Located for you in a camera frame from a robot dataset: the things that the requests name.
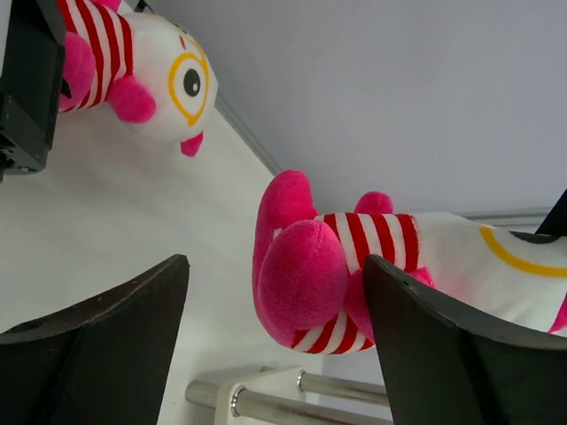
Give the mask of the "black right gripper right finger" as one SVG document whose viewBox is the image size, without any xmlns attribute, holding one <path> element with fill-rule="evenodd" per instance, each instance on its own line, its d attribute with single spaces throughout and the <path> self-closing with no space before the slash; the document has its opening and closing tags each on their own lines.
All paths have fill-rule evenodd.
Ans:
<svg viewBox="0 0 567 425">
<path fill-rule="evenodd" d="M 365 259 L 363 282 L 396 424 L 564 424 L 566 340 L 498 319 Z"/>
</svg>

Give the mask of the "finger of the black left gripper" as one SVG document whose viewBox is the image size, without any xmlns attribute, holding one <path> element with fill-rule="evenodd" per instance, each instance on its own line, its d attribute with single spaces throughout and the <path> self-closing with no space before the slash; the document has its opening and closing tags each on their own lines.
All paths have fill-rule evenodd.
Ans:
<svg viewBox="0 0 567 425">
<path fill-rule="evenodd" d="M 567 190 L 560 196 L 535 234 L 510 231 L 515 238 L 527 243 L 554 243 L 567 232 Z"/>
</svg>

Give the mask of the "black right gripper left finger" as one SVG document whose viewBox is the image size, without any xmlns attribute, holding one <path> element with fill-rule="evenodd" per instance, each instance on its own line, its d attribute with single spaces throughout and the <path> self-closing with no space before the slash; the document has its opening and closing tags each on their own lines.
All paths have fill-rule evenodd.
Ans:
<svg viewBox="0 0 567 425">
<path fill-rule="evenodd" d="M 132 280 L 1 335 L 3 424 L 155 424 L 190 264 Z"/>
</svg>

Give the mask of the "pink plush with glasses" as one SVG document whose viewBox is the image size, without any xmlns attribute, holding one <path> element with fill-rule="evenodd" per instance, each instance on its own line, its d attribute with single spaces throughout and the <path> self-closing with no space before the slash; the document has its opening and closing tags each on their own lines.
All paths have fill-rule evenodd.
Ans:
<svg viewBox="0 0 567 425">
<path fill-rule="evenodd" d="M 108 104 L 139 134 L 196 156 L 218 90 L 200 44 L 155 13 L 121 13 L 117 1 L 57 6 L 66 24 L 59 111 Z"/>
</svg>

